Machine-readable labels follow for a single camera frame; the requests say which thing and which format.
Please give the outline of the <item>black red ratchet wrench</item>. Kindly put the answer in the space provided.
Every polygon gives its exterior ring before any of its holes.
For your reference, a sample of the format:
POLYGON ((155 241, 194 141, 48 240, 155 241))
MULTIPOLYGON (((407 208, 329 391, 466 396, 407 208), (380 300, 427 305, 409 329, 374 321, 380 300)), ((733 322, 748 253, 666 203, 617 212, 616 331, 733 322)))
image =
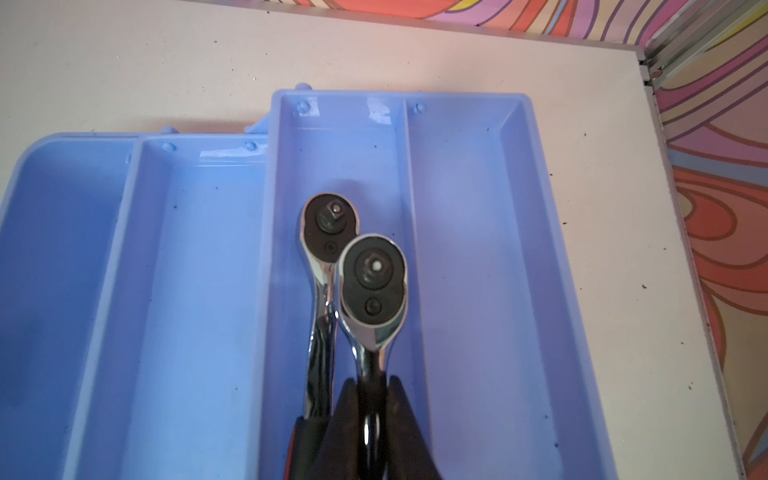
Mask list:
POLYGON ((313 280, 313 317, 303 413, 294 423, 285 479, 310 477, 331 418, 337 339, 334 275, 342 250, 358 234, 358 213, 340 194, 315 195, 302 209, 299 240, 313 280))

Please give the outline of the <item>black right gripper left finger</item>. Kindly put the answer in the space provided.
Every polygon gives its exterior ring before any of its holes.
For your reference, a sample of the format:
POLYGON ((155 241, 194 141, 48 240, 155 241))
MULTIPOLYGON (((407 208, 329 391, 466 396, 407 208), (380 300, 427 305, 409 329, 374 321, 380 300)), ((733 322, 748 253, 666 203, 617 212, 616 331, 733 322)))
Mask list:
POLYGON ((359 399, 357 383, 347 379, 310 470, 310 479, 354 480, 359 478, 359 399))

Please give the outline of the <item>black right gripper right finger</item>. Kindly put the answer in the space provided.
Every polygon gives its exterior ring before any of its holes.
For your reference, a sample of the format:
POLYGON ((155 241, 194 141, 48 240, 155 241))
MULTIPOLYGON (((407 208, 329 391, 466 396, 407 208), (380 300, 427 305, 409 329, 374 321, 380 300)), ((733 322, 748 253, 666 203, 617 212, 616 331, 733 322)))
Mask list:
POLYGON ((383 415, 385 472, 389 480, 441 480, 402 381, 388 380, 383 415))

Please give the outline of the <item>black yellow ratchet wrench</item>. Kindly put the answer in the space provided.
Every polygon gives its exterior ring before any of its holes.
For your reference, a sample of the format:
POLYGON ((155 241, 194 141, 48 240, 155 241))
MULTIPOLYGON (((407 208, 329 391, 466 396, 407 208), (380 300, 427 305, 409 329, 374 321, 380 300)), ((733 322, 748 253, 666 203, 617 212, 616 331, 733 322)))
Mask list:
POLYGON ((384 235, 360 235, 339 257, 334 288, 337 318, 356 369, 358 477, 382 479, 387 465, 387 349, 408 310, 405 255, 384 235))

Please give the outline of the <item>white and blue tool box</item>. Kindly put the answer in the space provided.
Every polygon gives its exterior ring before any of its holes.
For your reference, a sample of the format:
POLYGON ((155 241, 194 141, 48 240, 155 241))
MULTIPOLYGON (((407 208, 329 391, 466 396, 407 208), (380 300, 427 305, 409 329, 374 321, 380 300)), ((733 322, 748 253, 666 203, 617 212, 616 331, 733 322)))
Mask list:
POLYGON ((279 479, 305 409, 305 204, 407 260, 389 349, 446 479, 616 467, 533 105, 282 90, 241 134, 72 133, 1 206, 5 479, 279 479))

